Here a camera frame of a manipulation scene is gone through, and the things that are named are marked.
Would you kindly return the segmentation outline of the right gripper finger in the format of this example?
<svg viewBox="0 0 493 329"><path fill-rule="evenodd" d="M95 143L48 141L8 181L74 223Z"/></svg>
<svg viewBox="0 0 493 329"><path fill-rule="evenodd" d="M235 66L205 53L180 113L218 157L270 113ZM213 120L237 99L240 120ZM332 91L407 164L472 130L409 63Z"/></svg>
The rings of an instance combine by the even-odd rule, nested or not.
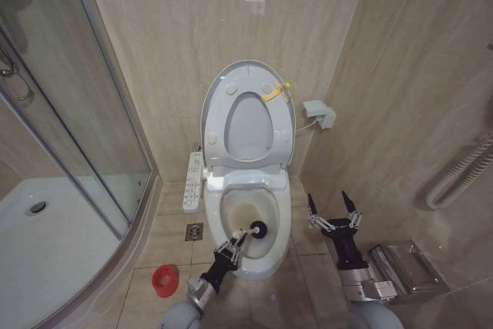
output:
<svg viewBox="0 0 493 329"><path fill-rule="evenodd" d="M333 225L318 215L315 202L310 193L308 194L307 197L308 197L309 223L312 226L315 226L318 230L331 233L333 230Z"/></svg>
<svg viewBox="0 0 493 329"><path fill-rule="evenodd" d="M358 228L361 224L363 215L362 213L357 212L354 202L350 199L345 191L342 191L342 196L348 212L347 218L350 221L349 227Z"/></svg>

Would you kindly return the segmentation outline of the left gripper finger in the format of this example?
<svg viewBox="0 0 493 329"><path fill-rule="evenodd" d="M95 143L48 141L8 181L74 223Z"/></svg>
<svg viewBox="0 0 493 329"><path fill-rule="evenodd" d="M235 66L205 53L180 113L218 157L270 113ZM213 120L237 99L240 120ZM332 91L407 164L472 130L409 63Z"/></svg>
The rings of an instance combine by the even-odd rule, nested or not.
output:
<svg viewBox="0 0 493 329"><path fill-rule="evenodd" d="M247 235L245 233L235 233L230 239L231 246L231 262L233 266L238 265L238 261L240 259L240 255L242 253L243 245L245 243L245 239Z"/></svg>
<svg viewBox="0 0 493 329"><path fill-rule="evenodd" d="M236 230L233 232L233 235L235 233L243 233L242 230ZM214 250L214 256L217 257L217 256L223 256L225 257L226 259L230 259L231 258L231 246L230 246L230 240L227 240L225 242L223 242L222 244L220 244L215 250Z"/></svg>

